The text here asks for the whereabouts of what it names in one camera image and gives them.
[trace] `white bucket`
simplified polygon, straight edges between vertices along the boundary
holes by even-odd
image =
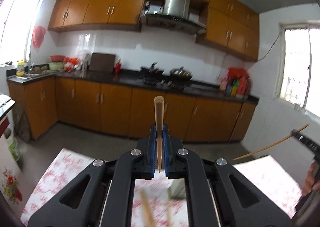
[[[13,136],[13,131],[7,128],[4,131],[4,136],[7,140],[7,145],[12,157],[14,158],[15,161],[18,161],[20,158],[20,152],[18,150],[18,141],[15,138],[15,136]]]

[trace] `window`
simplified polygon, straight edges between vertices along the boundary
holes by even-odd
[[[16,62],[29,56],[30,29],[36,18],[39,1],[3,1],[0,6],[0,64]]]
[[[320,117],[320,27],[285,29],[279,97]]]

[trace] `gray floor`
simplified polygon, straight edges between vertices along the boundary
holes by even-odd
[[[137,145],[136,140],[95,133],[61,123],[55,124],[36,142],[18,142],[21,152],[19,165],[33,186],[38,183],[63,148],[92,158],[111,161]],[[214,160],[222,157],[230,162],[233,158],[248,153],[239,143],[185,144],[184,147],[197,152],[205,159]],[[248,157],[238,160],[237,163],[251,159],[252,157]]]

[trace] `floral tablecloth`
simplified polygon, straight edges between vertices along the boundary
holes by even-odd
[[[35,187],[21,215],[21,221],[28,226],[29,218],[52,196],[86,168],[94,159],[63,149],[54,159]],[[290,217],[301,195],[298,184],[271,157],[260,158],[235,166],[253,182],[264,194],[284,210]],[[157,226],[168,226],[167,189],[172,180],[164,171],[155,172],[152,180],[136,180],[132,208],[132,227],[145,227],[142,214],[140,191],[143,189],[152,208]],[[186,200],[170,200],[173,227],[188,227]]]

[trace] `metal screw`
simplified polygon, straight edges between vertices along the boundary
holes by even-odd
[[[178,153],[180,154],[180,155],[187,155],[188,153],[189,153],[189,151],[187,150],[187,149],[179,149],[178,150]]]
[[[139,156],[139,155],[141,155],[141,150],[140,149],[131,150],[131,155]]]
[[[217,164],[218,164],[219,166],[224,166],[224,165],[227,164],[227,161],[226,161],[224,158],[218,158],[218,159],[217,159]]]
[[[102,160],[102,159],[96,159],[96,160],[93,162],[93,165],[94,165],[94,166],[102,166],[102,165],[103,165],[103,160]]]

